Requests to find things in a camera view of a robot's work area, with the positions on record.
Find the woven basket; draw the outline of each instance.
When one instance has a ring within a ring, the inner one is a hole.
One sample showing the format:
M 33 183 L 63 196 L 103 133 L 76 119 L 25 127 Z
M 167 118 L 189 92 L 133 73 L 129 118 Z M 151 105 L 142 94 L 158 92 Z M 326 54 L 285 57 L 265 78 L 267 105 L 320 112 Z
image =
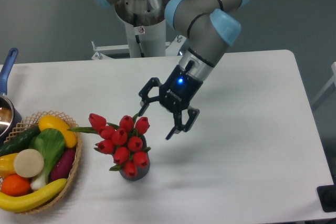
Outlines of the woven basket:
M 6 142 L 13 139 L 16 135 L 18 135 L 22 131 L 32 127 L 33 125 L 37 125 L 39 119 L 42 116 L 47 115 L 47 114 L 54 115 L 54 116 L 57 116 L 57 117 L 63 119 L 70 127 L 78 127 L 78 124 L 76 124 L 76 122 L 71 117 L 69 117 L 68 115 L 65 115 L 62 112 L 54 112 L 54 111 L 37 112 L 36 114 L 33 114 L 31 116 L 26 117 L 25 119 L 22 119 L 22 121 L 20 123 L 17 123 L 16 127 L 13 128 L 12 132 L 10 132 L 9 136 L 6 138 Z M 34 208 L 32 210 L 29 210 L 29 211 L 19 212 L 18 214 L 36 214 L 38 212 L 46 210 L 46 209 L 52 207 L 58 201 L 60 201 L 62 199 L 62 197 L 65 195 L 65 193 L 69 190 L 69 188 L 70 188 L 70 186 L 73 182 L 73 179 L 75 177 L 75 174 L 76 174 L 76 171 L 77 171 L 77 168 L 78 168 L 78 165 L 79 165 L 80 157 L 81 157 L 81 154 L 82 154 L 81 134 L 78 133 L 78 132 L 75 132 L 75 134 L 76 134 L 76 137 L 77 137 L 75 161 L 73 162 L 72 169 L 70 171 L 70 174 L 69 174 L 67 183 L 65 185 L 65 188 L 57 196 L 55 196 L 50 201 L 44 203 L 43 205 L 40 205 L 39 207 Z M 3 178 L 0 177 L 0 186 L 2 184 L 2 181 L 3 181 Z

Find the banana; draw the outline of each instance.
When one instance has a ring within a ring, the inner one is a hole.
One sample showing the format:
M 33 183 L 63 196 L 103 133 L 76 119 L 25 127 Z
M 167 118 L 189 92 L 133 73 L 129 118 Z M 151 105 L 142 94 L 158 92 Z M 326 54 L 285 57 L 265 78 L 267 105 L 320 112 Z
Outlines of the banana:
M 55 180 L 38 191 L 25 196 L 12 197 L 0 193 L 0 208 L 10 212 L 24 212 L 34 209 L 59 194 L 67 183 L 66 178 Z

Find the red tulip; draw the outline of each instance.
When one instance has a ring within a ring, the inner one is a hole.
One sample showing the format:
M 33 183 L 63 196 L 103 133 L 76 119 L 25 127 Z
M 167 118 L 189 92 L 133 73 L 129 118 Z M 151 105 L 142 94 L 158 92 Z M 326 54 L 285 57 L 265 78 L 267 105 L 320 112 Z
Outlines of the red tulip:
M 119 147 L 113 155 L 113 162 L 117 165 L 121 165 L 128 160 L 129 155 L 130 151 L 126 147 Z
M 122 170 L 125 172 L 126 176 L 134 177 L 138 174 L 136 166 L 132 161 L 128 160 Z
M 91 113 L 89 115 L 89 121 L 91 123 L 92 128 L 95 131 L 98 131 L 100 128 L 102 128 L 106 125 L 106 119 L 105 118 L 103 118 L 100 115 L 93 114 L 93 113 Z
M 142 145 L 143 145 L 142 140 L 137 136 L 133 136 L 128 141 L 127 148 L 132 152 L 138 152 L 141 150 Z
M 98 134 L 103 139 L 111 139 L 116 130 L 112 126 L 104 126 L 98 130 Z
M 112 154 L 114 153 L 115 149 L 115 146 L 110 139 L 101 141 L 100 143 L 98 143 L 97 147 L 98 150 L 104 154 Z
M 147 153 L 146 152 L 136 152 L 133 156 L 133 162 L 136 166 L 145 168 L 149 163 L 149 160 L 147 158 Z
M 149 128 L 149 122 L 148 118 L 146 117 L 141 117 L 136 123 L 135 123 L 135 128 L 137 129 L 138 133 L 140 135 L 145 134 Z
M 121 128 L 124 128 L 127 132 L 130 132 L 133 127 L 134 127 L 134 123 L 133 123 L 133 119 L 131 116 L 129 115 L 125 115 L 119 123 L 119 126 Z
M 112 135 L 112 142 L 115 145 L 123 145 L 127 142 L 127 132 L 123 128 L 119 128 Z

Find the white table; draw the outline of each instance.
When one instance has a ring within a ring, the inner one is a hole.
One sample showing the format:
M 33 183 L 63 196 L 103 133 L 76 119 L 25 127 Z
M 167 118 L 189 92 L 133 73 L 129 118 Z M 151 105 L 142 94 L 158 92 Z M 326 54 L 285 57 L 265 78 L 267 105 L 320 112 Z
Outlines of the white table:
M 166 80 L 179 57 L 17 64 L 8 97 L 22 116 L 63 111 L 89 126 L 89 113 L 118 123 L 140 109 L 151 77 Z M 316 188 L 332 184 L 294 55 L 226 54 L 194 97 L 201 113 L 188 133 L 164 138 L 170 113 L 150 105 L 151 168 L 130 183 L 109 172 L 112 157 L 83 156 L 72 190 L 34 216 L 0 210 L 1 223 L 271 223 L 336 217 Z

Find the artificial vegetable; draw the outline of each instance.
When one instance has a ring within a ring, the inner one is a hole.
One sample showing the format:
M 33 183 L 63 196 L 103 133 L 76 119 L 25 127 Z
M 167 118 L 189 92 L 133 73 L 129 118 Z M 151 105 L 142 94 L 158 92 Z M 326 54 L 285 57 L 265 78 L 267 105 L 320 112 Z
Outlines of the artificial vegetable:
M 67 148 L 73 148 L 77 144 L 77 138 L 74 132 L 68 131 L 69 125 L 54 115 L 44 115 L 38 121 L 38 127 L 42 132 L 45 129 L 56 129 L 59 130 L 65 139 L 65 145 Z
M 32 178 L 39 174 L 44 166 L 42 154 L 35 149 L 20 151 L 14 159 L 14 170 L 17 175 Z
M 49 182 L 49 174 L 65 149 L 62 133 L 55 129 L 43 130 L 30 144 L 29 148 L 39 151 L 44 158 L 43 170 L 31 181 L 32 190 L 39 190 Z
M 17 153 L 12 153 L 0 157 L 0 177 L 7 177 L 11 174 L 15 174 L 14 159 Z
M 11 212 L 24 212 L 32 210 L 54 198 L 64 189 L 66 183 L 67 179 L 58 179 L 38 191 L 20 197 L 12 197 L 0 193 L 0 208 Z
M 33 137 L 37 136 L 39 133 L 40 129 L 37 125 L 21 132 L 12 140 L 4 143 L 4 145 L 0 148 L 0 156 L 18 153 L 27 149 Z
M 76 151 L 67 149 L 50 173 L 50 181 L 67 178 L 75 161 Z
M 0 191 L 13 197 L 23 196 L 30 192 L 30 181 L 28 178 L 12 174 L 4 179 Z

